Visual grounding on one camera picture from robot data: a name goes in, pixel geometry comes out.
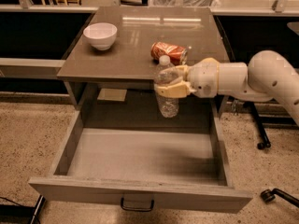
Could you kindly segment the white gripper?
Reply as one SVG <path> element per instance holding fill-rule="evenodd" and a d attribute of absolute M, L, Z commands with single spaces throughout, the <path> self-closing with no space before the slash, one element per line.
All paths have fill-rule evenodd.
<path fill-rule="evenodd" d="M 154 90 L 166 98 L 185 98 L 191 93 L 199 98 L 213 98 L 218 92 L 219 65 L 215 59 L 206 58 L 190 69 L 188 65 L 163 67 Z M 186 77 L 190 83 L 182 81 Z"/>

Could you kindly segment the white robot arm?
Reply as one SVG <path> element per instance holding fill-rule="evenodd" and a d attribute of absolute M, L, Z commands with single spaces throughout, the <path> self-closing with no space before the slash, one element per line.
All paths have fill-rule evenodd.
<path fill-rule="evenodd" d="M 154 85 L 163 97 L 185 98 L 194 94 L 199 98 L 225 95 L 250 102 L 274 99 L 299 125 L 299 74 L 272 50 L 258 52 L 249 63 L 220 63 L 205 58 L 193 66 L 172 66 L 168 71 L 178 77 Z"/>

